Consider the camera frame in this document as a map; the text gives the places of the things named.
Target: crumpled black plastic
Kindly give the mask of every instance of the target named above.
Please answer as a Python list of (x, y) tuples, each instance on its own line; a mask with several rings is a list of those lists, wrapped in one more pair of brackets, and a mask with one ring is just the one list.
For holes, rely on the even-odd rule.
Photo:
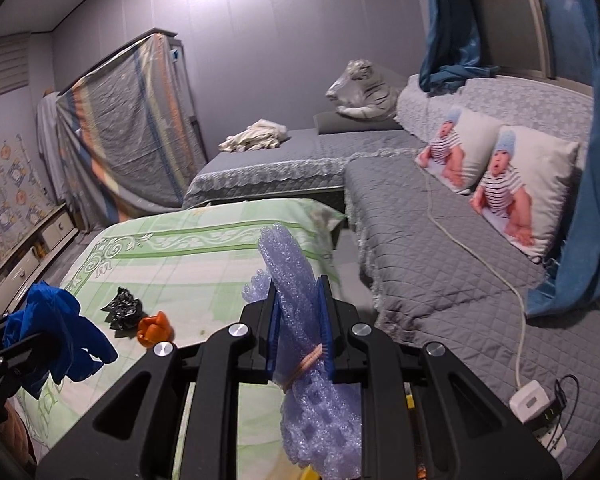
[(122, 286), (118, 287), (116, 297), (100, 310), (109, 313), (105, 321), (110, 324), (110, 329), (117, 331), (136, 330), (144, 317), (142, 301), (134, 298), (131, 292)]

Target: white pillow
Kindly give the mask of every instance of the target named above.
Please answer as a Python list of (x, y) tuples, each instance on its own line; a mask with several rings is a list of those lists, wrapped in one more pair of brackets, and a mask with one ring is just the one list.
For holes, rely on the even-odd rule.
[(480, 112), (453, 107), (416, 162), (449, 189), (468, 193), (484, 173), (503, 124)]
[(472, 206), (511, 244), (539, 260), (554, 242), (578, 148), (578, 142), (525, 126), (503, 126), (491, 158), (500, 154), (502, 164), (495, 168), (490, 161)]

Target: blue knit hat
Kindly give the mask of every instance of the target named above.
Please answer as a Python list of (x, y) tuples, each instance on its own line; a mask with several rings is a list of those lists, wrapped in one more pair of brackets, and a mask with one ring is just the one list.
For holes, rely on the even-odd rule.
[(446, 115), (445, 123), (453, 123), (454, 126), (458, 124), (460, 120), (460, 115), (462, 114), (462, 110), (460, 108), (451, 108), (449, 113)]
[(513, 130), (505, 130), (500, 134), (496, 147), (493, 149), (493, 153), (496, 152), (507, 152), (513, 158), (516, 154), (516, 134)]

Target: drawer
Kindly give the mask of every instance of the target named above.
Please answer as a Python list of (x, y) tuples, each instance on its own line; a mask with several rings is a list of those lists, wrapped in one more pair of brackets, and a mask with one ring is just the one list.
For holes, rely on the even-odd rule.
[(62, 213), (53, 223), (42, 230), (42, 239), (45, 241), (46, 248), (51, 251), (60, 243), (65, 236), (73, 229), (74, 224), (67, 213)]
[(0, 284), (0, 314), (7, 310), (11, 300), (38, 268), (39, 264), (36, 251), (32, 248)]

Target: purple bubble wrap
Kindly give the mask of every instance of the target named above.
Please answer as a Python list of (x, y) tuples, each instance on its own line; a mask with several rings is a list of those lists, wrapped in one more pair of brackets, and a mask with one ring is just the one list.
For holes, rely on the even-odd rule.
[[(274, 382), (282, 387), (299, 362), (320, 344), (318, 290), (300, 246), (282, 225), (264, 228), (258, 244), (267, 264), (245, 285), (248, 303), (267, 297), (270, 280), (280, 295), (283, 319)], [(324, 362), (296, 379), (282, 403), (280, 429), (286, 454), (300, 467), (311, 465), (323, 480), (362, 474), (360, 385), (333, 384)]]

